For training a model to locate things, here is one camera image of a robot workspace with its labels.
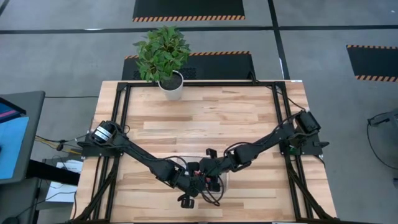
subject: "orange striped border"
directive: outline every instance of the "orange striped border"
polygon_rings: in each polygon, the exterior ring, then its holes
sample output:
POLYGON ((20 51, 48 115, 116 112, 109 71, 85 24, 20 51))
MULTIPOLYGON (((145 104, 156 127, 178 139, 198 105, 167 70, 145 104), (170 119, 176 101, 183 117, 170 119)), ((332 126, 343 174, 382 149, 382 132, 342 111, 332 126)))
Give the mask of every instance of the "orange striped border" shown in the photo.
POLYGON ((370 48, 370 49, 391 49, 397 50, 398 47, 386 47, 386 46, 375 46, 375 45, 347 45, 347 48, 370 48))
POLYGON ((179 21, 230 21, 244 20, 245 16, 152 16, 152 17, 135 17, 133 22, 179 22, 179 21))
MULTIPOLYGON (((196 52, 196 53, 190 53, 189 56, 202 56, 202 55, 231 55, 231 54, 249 54, 251 55, 250 51, 248 50, 243 50, 243 51, 232 51, 232 52, 196 52)), ((138 55, 129 55, 125 56, 124 59, 129 59, 129 58, 138 58, 138 55)))
POLYGON ((397 82, 398 77, 387 77, 382 75, 356 75, 357 80, 367 80, 367 81, 380 81, 380 82, 397 82))

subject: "white paper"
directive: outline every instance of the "white paper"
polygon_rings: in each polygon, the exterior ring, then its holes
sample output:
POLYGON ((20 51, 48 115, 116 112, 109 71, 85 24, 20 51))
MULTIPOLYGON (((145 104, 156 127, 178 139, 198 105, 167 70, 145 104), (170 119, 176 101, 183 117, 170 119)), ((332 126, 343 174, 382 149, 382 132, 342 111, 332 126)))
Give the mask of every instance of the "white paper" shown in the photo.
MULTIPOLYGON (((58 168, 64 167, 64 163, 57 162, 57 167, 58 168)), ((69 161, 65 162, 65 167, 72 172, 80 173, 81 169, 83 167, 83 163, 80 161, 69 160, 69 161)), ((69 193, 69 192, 75 192, 76 190, 77 190, 77 186, 61 184, 58 182, 51 182, 46 198, 50 198, 53 195, 60 193, 60 192, 69 193)), ((48 202, 74 202, 74 199, 73 199, 73 194, 58 194, 57 196, 52 197, 46 201, 48 201, 48 202)))

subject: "white pot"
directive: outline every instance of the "white pot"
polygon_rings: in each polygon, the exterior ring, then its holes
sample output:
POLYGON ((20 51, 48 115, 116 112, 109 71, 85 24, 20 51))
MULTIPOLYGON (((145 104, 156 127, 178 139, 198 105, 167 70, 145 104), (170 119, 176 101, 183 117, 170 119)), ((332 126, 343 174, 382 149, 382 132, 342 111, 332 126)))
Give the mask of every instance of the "white pot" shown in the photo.
POLYGON ((181 85, 176 88, 175 90, 165 90, 161 87, 160 82, 158 82, 157 84, 159 85, 160 89, 164 92, 164 95, 166 96, 166 98, 168 100, 179 100, 182 96, 182 87, 183 87, 183 83, 184 83, 184 77, 182 77, 181 73, 178 71, 173 71, 174 73, 177 73, 181 76, 182 82, 181 85))

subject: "concrete floor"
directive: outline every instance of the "concrete floor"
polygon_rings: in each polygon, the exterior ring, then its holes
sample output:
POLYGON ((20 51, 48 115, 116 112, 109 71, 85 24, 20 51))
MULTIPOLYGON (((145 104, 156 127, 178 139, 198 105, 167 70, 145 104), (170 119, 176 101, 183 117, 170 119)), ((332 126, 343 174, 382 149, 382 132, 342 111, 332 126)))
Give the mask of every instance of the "concrete floor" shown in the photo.
MULTIPOLYGON (((10 0, 0 30, 183 26, 271 26, 265 0, 243 0, 245 21, 131 22, 130 0, 10 0)), ((398 24, 395 0, 274 0, 280 26, 398 24)), ((273 31, 184 32, 194 52, 250 50, 258 79, 281 79, 273 31)), ((120 80, 123 58, 143 33, 0 35, 0 93, 45 90, 47 95, 97 95, 103 80, 120 80)), ((291 79, 303 80, 310 108, 322 126, 326 172, 343 220, 396 223, 396 170, 383 166, 366 139, 366 119, 398 107, 396 83, 354 79, 346 44, 398 46, 398 30, 281 31, 291 79)), ((52 139, 88 129, 96 99, 46 99, 38 134, 52 139)), ((398 139, 388 125, 372 128, 375 150, 398 167, 398 139)), ((36 144, 32 158, 55 151, 36 144)), ((39 223, 63 222, 70 210, 40 213, 39 223)))

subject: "wooden tabletop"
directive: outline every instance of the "wooden tabletop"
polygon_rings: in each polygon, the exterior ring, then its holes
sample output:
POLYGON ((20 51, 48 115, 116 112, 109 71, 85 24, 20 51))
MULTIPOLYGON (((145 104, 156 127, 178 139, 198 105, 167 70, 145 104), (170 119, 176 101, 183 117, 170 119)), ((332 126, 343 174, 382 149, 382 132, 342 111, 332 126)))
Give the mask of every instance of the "wooden tabletop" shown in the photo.
MULTIPOLYGON (((102 120, 111 119, 117 84, 103 82, 93 128, 102 120)), ((286 86, 289 98, 308 108, 303 83, 286 81, 286 86)), ((124 93, 117 122, 120 121, 123 99, 124 93)), ((292 104, 290 107, 292 113, 300 110, 292 104)), ((261 86, 185 86, 180 101, 167 101, 157 87, 133 87, 126 124, 131 128, 128 133, 130 139, 156 157, 206 156, 207 148, 216 149, 221 154, 233 143, 254 142, 264 137, 277 125, 277 118, 272 92, 261 86)), ((302 156, 302 160, 309 191, 327 213, 335 216, 323 164, 313 156, 302 156)), ((76 193, 77 214, 90 202, 96 162, 95 157, 84 161, 76 193)), ((299 189, 297 191, 302 216, 305 217, 302 194, 299 189)), ((228 174, 228 189, 220 207, 206 203, 198 196, 194 209, 183 209, 177 202, 181 194, 181 191, 170 189, 156 180, 147 167, 125 155, 119 165, 111 221, 295 220, 285 161, 278 146, 262 153, 252 166, 228 174)), ((100 217, 104 217, 107 198, 106 192, 100 217)))

